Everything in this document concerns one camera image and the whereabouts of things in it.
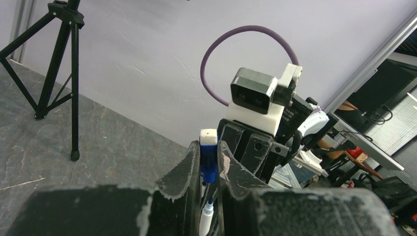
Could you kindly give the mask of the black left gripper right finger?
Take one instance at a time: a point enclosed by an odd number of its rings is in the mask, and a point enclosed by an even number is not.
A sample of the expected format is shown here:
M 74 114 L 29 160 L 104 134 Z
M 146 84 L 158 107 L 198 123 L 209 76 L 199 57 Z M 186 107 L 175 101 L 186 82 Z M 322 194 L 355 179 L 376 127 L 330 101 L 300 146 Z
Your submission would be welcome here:
M 397 236 L 383 202 L 354 188 L 274 189 L 218 144 L 221 236 Z

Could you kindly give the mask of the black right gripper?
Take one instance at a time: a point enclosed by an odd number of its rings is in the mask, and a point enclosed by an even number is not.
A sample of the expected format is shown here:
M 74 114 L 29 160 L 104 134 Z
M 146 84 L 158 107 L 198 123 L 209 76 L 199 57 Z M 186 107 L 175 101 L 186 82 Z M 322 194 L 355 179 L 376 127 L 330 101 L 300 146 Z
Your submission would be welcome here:
M 219 122 L 218 135 L 234 158 L 265 183 L 277 166 L 290 163 L 316 133 L 316 101 L 296 95 L 292 102 L 284 109 L 275 136 L 225 118 Z

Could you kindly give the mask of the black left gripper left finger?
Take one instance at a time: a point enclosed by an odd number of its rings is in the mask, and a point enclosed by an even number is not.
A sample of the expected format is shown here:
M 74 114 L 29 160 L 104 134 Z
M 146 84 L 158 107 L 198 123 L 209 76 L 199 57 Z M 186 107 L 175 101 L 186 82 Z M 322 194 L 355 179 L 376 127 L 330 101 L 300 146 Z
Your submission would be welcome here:
M 47 186 L 25 201 L 9 236 L 196 236 L 200 147 L 153 184 Z

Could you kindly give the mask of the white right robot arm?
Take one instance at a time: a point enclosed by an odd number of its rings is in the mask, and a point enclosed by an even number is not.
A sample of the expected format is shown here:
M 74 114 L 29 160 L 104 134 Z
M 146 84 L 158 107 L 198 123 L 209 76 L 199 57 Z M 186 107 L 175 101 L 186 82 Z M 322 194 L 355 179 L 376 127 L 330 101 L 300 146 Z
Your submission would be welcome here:
M 292 187 L 277 171 L 295 161 L 315 174 L 325 171 L 312 153 L 313 146 L 332 127 L 330 117 L 317 103 L 295 96 L 292 104 L 273 104 L 264 115 L 232 102 L 218 125 L 217 135 L 226 141 L 234 158 L 266 184 Z

